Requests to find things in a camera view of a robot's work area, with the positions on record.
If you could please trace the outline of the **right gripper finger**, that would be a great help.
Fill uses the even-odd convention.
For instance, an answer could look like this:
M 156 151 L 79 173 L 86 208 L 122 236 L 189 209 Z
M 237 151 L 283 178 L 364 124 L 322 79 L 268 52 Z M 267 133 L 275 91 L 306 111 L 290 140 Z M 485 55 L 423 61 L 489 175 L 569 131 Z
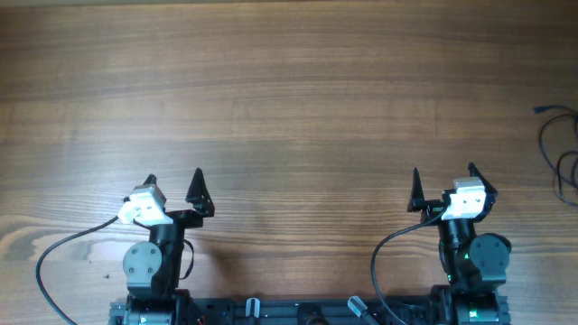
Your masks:
M 424 198 L 424 191 L 421 183 L 419 171 L 416 167 L 413 169 L 413 181 L 410 198 L 407 205 L 408 212 L 422 211 L 427 208 Z
M 471 177 L 477 177 L 481 180 L 481 182 L 484 186 L 485 193 L 486 193 L 486 199 L 484 200 L 483 209 L 482 209 L 481 213 L 474 219 L 474 221 L 482 221 L 491 212 L 491 209 L 493 208 L 493 205 L 495 204 L 495 202 L 497 200 L 499 192 L 481 174 L 481 172 L 479 171 L 479 169 L 476 167 L 476 165 L 473 162 L 469 163 L 468 170 L 470 172 Z

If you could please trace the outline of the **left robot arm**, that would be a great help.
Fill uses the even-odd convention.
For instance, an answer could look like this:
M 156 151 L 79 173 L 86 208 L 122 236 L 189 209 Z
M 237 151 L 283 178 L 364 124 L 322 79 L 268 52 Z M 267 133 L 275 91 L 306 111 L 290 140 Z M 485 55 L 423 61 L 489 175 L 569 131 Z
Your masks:
M 201 228 L 215 214 L 202 169 L 192 177 L 185 201 L 189 209 L 168 211 L 166 198 L 149 175 L 125 197 L 118 217 L 149 231 L 146 241 L 132 245 L 123 259 L 128 295 L 124 303 L 110 305 L 108 322 L 115 325 L 204 324 L 205 316 L 179 281 L 191 274 L 193 265 L 181 273 L 182 252 L 192 247 L 185 238 L 189 228 Z

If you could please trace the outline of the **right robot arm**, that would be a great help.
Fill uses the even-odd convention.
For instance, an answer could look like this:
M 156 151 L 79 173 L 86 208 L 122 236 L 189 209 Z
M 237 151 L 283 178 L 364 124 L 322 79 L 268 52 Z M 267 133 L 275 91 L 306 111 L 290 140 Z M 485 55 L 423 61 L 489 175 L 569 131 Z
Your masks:
M 418 170 L 407 210 L 421 214 L 423 226 L 439 231 L 438 253 L 446 285 L 429 294 L 430 324 L 509 324 L 508 298 L 498 293 L 507 281 L 512 245 L 495 233 L 477 234 L 475 225 L 487 217 L 499 195 L 474 163 L 469 176 L 453 181 L 438 200 L 428 200 Z

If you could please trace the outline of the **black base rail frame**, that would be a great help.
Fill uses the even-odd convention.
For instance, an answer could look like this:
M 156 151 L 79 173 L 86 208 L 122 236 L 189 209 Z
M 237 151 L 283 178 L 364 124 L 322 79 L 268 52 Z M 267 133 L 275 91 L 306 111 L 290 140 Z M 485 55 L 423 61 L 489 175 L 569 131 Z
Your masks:
M 389 296 L 389 314 L 378 300 L 196 299 L 182 324 L 509 324 L 505 296 L 435 298 Z

